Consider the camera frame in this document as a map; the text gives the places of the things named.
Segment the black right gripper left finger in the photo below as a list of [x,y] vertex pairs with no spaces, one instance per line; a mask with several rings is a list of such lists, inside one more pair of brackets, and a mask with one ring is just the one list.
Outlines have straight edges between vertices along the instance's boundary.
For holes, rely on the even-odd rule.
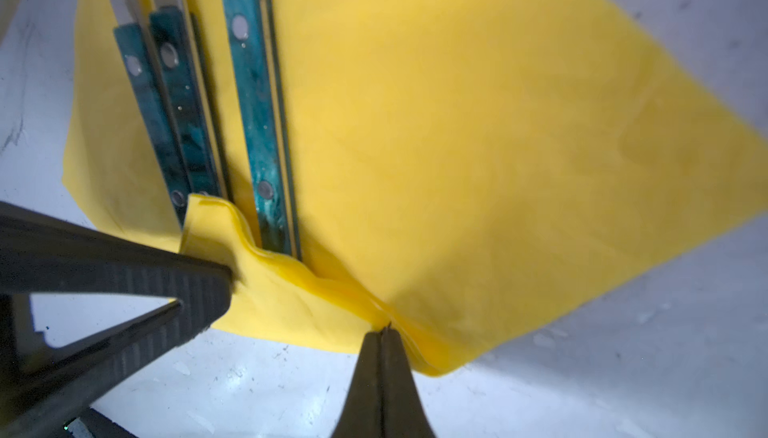
[[381,332],[370,332],[363,339],[333,438],[383,436],[381,338]]

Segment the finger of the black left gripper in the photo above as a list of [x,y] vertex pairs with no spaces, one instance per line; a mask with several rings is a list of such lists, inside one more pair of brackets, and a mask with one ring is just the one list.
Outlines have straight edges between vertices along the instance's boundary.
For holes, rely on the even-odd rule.
[[[1,434],[46,437],[229,309],[233,276],[210,261],[141,245],[7,202],[1,206]],[[166,299],[62,348],[19,335],[34,293]]]

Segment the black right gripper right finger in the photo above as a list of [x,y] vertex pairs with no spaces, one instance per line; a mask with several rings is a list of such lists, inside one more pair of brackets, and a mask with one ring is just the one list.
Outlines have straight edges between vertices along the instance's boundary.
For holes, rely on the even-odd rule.
[[381,331],[381,412],[384,437],[434,437],[399,332]]

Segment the spoon with green handle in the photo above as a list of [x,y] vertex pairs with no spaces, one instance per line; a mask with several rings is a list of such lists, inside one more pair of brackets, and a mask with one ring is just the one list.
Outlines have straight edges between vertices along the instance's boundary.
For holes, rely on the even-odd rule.
[[167,195],[177,220],[184,224],[190,184],[182,155],[171,126],[155,48],[147,18],[138,0],[109,0],[117,20],[113,30]]

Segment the fork with green handle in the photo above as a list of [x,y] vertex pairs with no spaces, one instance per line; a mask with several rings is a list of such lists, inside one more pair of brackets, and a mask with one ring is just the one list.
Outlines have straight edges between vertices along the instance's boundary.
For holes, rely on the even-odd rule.
[[191,190],[226,198],[227,183],[186,1],[152,0],[152,4],[150,32]]

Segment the yellow paper napkin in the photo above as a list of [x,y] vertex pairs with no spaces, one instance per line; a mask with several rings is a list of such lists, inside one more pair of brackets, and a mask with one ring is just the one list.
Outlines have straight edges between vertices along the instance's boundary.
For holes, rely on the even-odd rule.
[[220,330],[439,376],[767,209],[767,143],[609,0],[274,0],[303,257],[261,249],[222,0],[232,200],[180,225],[112,30],[78,0],[63,182],[101,231],[229,266]]

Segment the knife with green handle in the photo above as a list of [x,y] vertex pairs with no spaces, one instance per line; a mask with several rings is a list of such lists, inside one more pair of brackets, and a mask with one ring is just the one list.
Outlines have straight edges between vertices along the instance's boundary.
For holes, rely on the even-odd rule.
[[301,258],[272,0],[222,0],[262,247]]

